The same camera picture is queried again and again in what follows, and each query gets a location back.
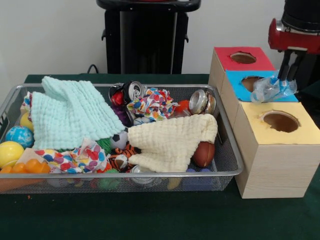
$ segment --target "yellow ball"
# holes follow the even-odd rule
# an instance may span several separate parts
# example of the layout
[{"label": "yellow ball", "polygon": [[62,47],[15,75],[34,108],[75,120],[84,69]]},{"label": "yellow ball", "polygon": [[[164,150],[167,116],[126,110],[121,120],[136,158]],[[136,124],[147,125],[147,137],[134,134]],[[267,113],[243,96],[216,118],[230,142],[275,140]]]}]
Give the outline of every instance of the yellow ball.
[{"label": "yellow ball", "polygon": [[1,143],[0,168],[4,166],[14,166],[24,151],[24,148],[15,141],[5,141]]},{"label": "yellow ball", "polygon": [[22,115],[21,120],[20,120],[20,125],[27,127],[30,129],[32,132],[34,132],[34,125],[32,122],[28,119],[29,112],[26,112],[25,114]]}]

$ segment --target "stacked boxes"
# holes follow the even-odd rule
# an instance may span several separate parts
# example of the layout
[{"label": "stacked boxes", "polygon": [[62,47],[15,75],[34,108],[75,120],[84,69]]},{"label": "stacked boxes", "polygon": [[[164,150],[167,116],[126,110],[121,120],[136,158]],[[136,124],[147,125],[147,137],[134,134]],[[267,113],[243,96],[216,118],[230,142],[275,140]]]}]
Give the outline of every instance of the stacked boxes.
[{"label": "stacked boxes", "polygon": [[214,49],[209,84],[218,89],[243,157],[236,176],[243,198],[303,197],[320,162],[320,130],[294,96],[250,102],[253,83],[274,70],[260,48]]}]

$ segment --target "cream washcloth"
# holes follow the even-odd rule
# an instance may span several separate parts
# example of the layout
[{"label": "cream washcloth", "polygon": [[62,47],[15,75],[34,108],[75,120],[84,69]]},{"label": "cream washcloth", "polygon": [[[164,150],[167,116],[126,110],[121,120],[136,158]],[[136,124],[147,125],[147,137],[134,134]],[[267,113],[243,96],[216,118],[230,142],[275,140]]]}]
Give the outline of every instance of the cream washcloth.
[{"label": "cream washcloth", "polygon": [[200,142],[214,143],[218,132],[210,115],[192,115],[130,127],[128,140],[141,149],[129,163],[158,173],[178,173],[188,169]]}]

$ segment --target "yellow box top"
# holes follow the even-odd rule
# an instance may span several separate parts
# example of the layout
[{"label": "yellow box top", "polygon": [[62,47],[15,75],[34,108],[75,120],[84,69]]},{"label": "yellow box top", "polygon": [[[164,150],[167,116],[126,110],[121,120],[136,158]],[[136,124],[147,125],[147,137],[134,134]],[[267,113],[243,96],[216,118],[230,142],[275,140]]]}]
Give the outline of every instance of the yellow box top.
[{"label": "yellow box top", "polygon": [[300,102],[240,104],[258,144],[320,144],[320,130]]}]

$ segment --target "wire mesh basket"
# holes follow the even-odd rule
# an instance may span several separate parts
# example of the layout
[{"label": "wire mesh basket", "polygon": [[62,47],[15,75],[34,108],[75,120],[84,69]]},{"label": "wire mesh basket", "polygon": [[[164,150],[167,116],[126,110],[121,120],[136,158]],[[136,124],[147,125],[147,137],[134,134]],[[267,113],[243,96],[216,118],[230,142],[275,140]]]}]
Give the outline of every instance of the wire mesh basket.
[{"label": "wire mesh basket", "polygon": [[[95,84],[105,101],[112,84]],[[195,172],[177,173],[78,173],[78,174],[0,174],[1,194],[48,194],[48,193],[103,193],[103,192],[181,192],[223,191],[232,178],[243,170],[243,160],[218,91],[201,84],[148,85],[167,89],[175,102],[190,99],[199,89],[210,92],[216,98],[213,113],[218,123],[215,140],[215,156],[207,169],[192,162],[189,168]],[[20,107],[27,92],[41,92],[41,84],[29,83],[14,87],[0,107],[0,142],[6,132],[19,125]]]}]

